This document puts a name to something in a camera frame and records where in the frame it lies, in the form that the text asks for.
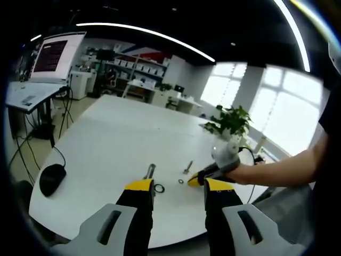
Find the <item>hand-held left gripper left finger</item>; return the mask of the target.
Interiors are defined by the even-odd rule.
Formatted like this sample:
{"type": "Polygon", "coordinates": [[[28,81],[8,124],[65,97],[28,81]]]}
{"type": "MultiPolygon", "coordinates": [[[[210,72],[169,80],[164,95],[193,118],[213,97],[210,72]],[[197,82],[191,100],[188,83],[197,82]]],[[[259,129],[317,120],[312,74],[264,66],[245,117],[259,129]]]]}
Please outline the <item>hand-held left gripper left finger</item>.
{"type": "Polygon", "coordinates": [[[106,204],[86,219],[79,234],[51,249],[53,255],[147,255],[153,226],[152,178],[125,186],[116,204],[106,204]]]}

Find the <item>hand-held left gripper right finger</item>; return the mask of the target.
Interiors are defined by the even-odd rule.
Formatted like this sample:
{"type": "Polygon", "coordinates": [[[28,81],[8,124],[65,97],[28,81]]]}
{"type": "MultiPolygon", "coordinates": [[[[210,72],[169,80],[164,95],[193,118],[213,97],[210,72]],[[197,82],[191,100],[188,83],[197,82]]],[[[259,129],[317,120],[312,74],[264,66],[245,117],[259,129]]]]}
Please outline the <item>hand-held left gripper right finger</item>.
{"type": "Polygon", "coordinates": [[[206,178],[205,227],[210,255],[302,255],[305,247],[280,236],[277,224],[251,204],[244,204],[234,187],[206,178]]]}

